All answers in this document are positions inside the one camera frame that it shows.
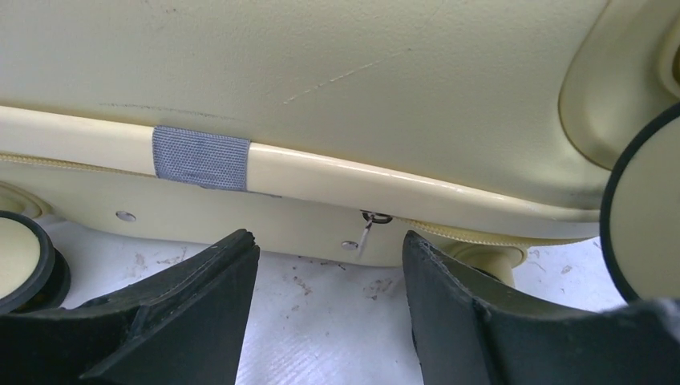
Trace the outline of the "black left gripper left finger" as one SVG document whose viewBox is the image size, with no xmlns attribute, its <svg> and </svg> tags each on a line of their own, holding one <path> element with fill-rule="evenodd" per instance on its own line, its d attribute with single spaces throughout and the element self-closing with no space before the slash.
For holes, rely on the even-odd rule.
<svg viewBox="0 0 680 385">
<path fill-rule="evenodd" d="M 74 309 L 1 317 L 4 384 L 233 384 L 260 249 L 239 229 Z"/>
</svg>

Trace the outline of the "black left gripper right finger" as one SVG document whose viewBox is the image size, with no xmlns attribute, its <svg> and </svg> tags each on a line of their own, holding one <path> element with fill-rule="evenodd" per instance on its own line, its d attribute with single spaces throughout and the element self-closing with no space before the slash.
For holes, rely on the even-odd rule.
<svg viewBox="0 0 680 385">
<path fill-rule="evenodd" d="M 588 312 L 525 294 L 403 240 L 411 332 L 426 384 L 676 384 L 679 303 Z"/>
</svg>

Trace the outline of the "yellow suitcase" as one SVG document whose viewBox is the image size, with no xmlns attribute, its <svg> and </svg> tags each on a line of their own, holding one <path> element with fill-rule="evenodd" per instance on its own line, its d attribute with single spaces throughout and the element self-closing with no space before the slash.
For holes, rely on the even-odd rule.
<svg viewBox="0 0 680 385">
<path fill-rule="evenodd" d="M 601 239 L 679 295 L 676 1 L 4 1 L 1 210 L 509 280 Z"/>
</svg>

